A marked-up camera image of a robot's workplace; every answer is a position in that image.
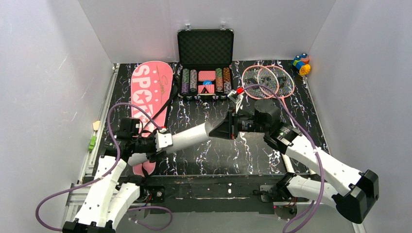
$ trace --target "black table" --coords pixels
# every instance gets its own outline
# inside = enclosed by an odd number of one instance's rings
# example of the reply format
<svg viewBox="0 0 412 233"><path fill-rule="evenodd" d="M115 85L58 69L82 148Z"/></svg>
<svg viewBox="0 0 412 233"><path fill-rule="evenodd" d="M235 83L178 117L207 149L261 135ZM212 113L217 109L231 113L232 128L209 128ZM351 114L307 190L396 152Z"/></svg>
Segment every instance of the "black table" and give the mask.
<svg viewBox="0 0 412 233"><path fill-rule="evenodd" d="M251 65L278 65L283 67L295 82L294 94L287 98L286 104L296 120L309 132L315 144L327 151L325 139L316 115L313 102L309 95L307 83L292 67L291 60L268 61L233 61L234 87L239 87L240 77L244 69ZM138 64L120 64L118 77L114 86L110 107L119 102L130 102L130 80ZM179 63L170 63L174 76L181 72ZM172 133L178 133L205 121L216 126L221 122L230 100L181 100L175 97L167 121L167 128ZM247 97L244 106L253 110L255 100ZM122 117L130 117L130 109L116 111L113 114L113 128ZM290 122L286 112L282 110L282 120ZM102 134L104 141L108 137L107 127ZM297 173L308 173L308 168L292 159ZM156 165L154 175L253 175L253 174L284 174L286 172L280 153L271 149L263 141L263 135L258 133L240 133L236 140L212 138L208 142L177 151L168 155ZM123 176L132 174L130 166L125 169Z"/></svg>

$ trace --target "badminton racket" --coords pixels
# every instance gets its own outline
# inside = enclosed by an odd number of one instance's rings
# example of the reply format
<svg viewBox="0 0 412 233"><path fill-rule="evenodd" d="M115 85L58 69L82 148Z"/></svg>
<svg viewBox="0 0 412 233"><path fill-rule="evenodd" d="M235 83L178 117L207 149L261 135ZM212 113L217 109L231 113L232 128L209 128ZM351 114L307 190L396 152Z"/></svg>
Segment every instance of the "badminton racket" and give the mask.
<svg viewBox="0 0 412 233"><path fill-rule="evenodd" d="M268 68L276 76L276 83L274 83L273 79L260 75L258 76L257 83L267 86L273 92L275 92L282 100L285 108L287 108L285 98L291 96L295 91L295 83L293 82L293 79L284 69L278 66L266 66L266 68ZM270 98L273 97L273 95L269 93L268 90L262 89L262 91Z"/></svg>
<svg viewBox="0 0 412 233"><path fill-rule="evenodd" d="M276 76L273 72L271 72L268 68L260 65L255 65L246 68L246 70L242 74L242 87L245 89L248 86L259 84L258 77L267 81L267 85L271 90L275 93L279 89L279 84L277 82ZM259 99L269 99L271 98L261 87L252 87L247 89L245 93L256 100Z"/></svg>

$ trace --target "skateboard deck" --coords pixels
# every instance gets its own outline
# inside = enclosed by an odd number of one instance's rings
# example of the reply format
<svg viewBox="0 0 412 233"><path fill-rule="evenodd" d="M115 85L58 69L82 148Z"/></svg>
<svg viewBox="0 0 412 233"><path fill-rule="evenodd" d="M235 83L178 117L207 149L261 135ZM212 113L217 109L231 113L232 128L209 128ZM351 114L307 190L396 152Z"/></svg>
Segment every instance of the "skateboard deck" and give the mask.
<svg viewBox="0 0 412 233"><path fill-rule="evenodd" d="M154 116L170 97L172 90L173 71L169 64L159 61L145 62L133 71L131 86L131 103L139 106L149 116ZM154 119L159 126L165 126L167 108ZM132 108L132 117L139 118L145 130L153 131L155 126L138 109ZM136 175L143 176L142 166L151 174L155 163L145 162L133 167Z"/></svg>

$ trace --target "white wall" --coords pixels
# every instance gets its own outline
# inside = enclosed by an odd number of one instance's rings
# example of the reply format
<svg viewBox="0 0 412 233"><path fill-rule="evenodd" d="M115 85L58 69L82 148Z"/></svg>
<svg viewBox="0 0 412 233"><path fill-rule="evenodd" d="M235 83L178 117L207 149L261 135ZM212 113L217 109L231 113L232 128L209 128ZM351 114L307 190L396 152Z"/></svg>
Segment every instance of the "white wall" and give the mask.
<svg viewBox="0 0 412 233"><path fill-rule="evenodd" d="M369 233L411 232L412 2L337 0L309 51L333 156L379 175Z"/></svg>
<svg viewBox="0 0 412 233"><path fill-rule="evenodd" d="M234 60L308 51L335 0L79 0L113 63L178 61L177 30L235 30Z"/></svg>
<svg viewBox="0 0 412 233"><path fill-rule="evenodd" d="M1 1L0 64L1 231L49 232L34 210L77 181L112 64L79 2L53 0ZM40 215L61 227L66 200Z"/></svg>

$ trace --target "toy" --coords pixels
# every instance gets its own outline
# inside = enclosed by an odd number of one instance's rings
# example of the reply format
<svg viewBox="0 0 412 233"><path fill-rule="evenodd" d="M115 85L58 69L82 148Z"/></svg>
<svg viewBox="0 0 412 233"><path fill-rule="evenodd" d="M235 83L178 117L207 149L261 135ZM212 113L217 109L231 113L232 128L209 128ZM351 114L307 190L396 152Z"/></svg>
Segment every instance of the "toy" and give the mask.
<svg viewBox="0 0 412 233"><path fill-rule="evenodd" d="M98 129L99 129L99 126L100 126L100 121L98 120L98 121L95 121L94 123L93 123L93 130L94 131L97 131Z"/></svg>
<svg viewBox="0 0 412 233"><path fill-rule="evenodd" d="M305 58L304 60L306 62L309 62L309 57L306 53L303 53ZM307 75L310 72L310 65L309 64L305 64L305 62L302 61L302 57L301 56L296 56L292 62L292 65L294 67L296 67L299 70L299 74L301 76Z"/></svg>

